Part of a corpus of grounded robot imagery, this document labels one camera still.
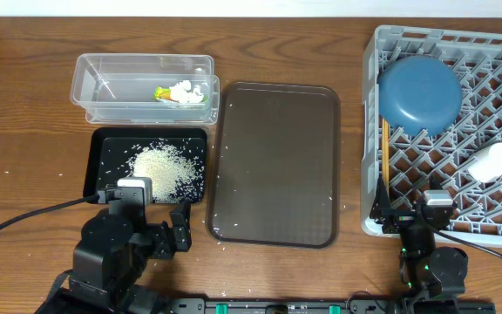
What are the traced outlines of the pile of white rice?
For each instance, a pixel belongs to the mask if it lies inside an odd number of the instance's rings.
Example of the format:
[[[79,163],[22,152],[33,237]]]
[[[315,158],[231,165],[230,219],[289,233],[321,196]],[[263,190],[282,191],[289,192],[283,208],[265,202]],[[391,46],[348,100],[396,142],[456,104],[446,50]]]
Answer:
[[[110,138],[104,141],[95,187],[125,177],[148,177],[153,201],[201,201],[205,192],[206,142],[201,138]]]

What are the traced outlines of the dark blue plate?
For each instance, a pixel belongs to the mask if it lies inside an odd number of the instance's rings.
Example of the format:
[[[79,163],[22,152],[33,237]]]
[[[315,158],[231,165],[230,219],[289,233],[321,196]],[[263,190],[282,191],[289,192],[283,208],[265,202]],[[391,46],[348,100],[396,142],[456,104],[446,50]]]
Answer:
[[[387,123],[416,136],[439,135],[454,123],[462,106],[462,87],[445,63],[427,56],[402,58],[378,80],[379,112]]]

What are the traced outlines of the white cup green inside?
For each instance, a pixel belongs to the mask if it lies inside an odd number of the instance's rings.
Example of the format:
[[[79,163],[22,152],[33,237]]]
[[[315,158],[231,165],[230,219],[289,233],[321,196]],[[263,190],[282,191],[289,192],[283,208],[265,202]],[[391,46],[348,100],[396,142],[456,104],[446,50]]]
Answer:
[[[483,148],[472,157],[473,163],[467,170],[474,180],[488,183],[502,175],[502,142]]]

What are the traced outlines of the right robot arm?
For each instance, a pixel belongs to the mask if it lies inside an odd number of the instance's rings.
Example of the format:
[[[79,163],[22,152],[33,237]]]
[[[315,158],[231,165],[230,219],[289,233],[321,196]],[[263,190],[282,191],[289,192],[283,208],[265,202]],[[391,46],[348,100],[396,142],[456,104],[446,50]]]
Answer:
[[[384,180],[376,185],[370,218],[386,235],[401,240],[400,277],[409,291],[387,306],[388,313],[458,313],[457,296],[465,293],[468,257],[461,249],[438,247],[435,234],[450,222],[456,203],[432,181],[411,209],[394,209]]]

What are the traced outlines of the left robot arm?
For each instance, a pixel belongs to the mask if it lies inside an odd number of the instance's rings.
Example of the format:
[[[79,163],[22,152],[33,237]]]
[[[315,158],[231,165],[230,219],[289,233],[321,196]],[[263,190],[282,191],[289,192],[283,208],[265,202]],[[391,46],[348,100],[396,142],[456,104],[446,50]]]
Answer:
[[[191,202],[183,201],[166,222],[146,222],[143,201],[110,201],[89,220],[73,251],[70,270],[60,274],[38,313],[162,313],[166,297],[136,282],[150,259],[171,260],[192,245]]]

